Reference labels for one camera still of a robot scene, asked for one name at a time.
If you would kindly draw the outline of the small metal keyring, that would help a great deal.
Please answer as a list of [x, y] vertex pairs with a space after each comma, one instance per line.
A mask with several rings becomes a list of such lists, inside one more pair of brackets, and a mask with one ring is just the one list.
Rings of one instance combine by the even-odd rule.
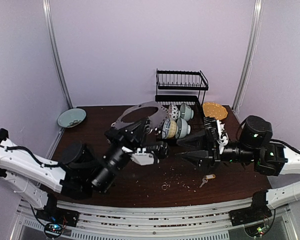
[[166, 191], [168, 188], [169, 188], [169, 187], [168, 187], [166, 184], [163, 184], [163, 185], [161, 186], [161, 189], [164, 190], [164, 191]]

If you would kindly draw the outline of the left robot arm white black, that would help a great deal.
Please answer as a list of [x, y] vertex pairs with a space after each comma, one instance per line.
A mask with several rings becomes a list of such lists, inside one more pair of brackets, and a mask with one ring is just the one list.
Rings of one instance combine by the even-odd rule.
[[9, 132], [1, 128], [0, 180], [7, 181], [39, 216], [57, 222], [62, 211], [55, 193], [85, 200], [93, 192], [106, 193], [129, 162], [148, 166], [166, 158], [167, 143], [146, 142], [152, 130], [147, 117], [122, 128], [112, 126], [105, 132], [109, 148], [102, 157], [96, 156], [88, 144], [74, 143], [65, 149], [60, 161], [54, 161], [14, 144]]

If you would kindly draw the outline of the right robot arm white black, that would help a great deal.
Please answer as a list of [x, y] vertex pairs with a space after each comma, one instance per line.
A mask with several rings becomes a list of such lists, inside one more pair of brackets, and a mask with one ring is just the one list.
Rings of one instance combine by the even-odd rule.
[[[255, 172], [265, 176], [300, 174], [300, 150], [274, 139], [270, 122], [249, 115], [240, 129], [240, 136], [231, 141], [223, 123], [206, 117], [203, 130], [176, 141], [178, 146], [187, 150], [180, 153], [180, 157], [206, 176], [214, 174], [221, 164], [253, 165]], [[258, 191], [253, 194], [249, 207], [232, 210], [229, 215], [236, 221], [247, 218], [256, 221], [261, 216], [270, 217], [276, 208], [298, 200], [300, 181]]]

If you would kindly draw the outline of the key with yellow tag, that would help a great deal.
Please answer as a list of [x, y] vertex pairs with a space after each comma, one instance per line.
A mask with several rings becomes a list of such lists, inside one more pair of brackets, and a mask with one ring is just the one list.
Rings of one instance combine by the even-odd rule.
[[209, 180], [213, 180], [216, 178], [216, 175], [215, 174], [208, 174], [208, 175], [205, 175], [201, 181], [201, 184], [199, 186], [199, 188], [202, 188], [203, 185], [205, 185], [206, 183], [208, 183]]

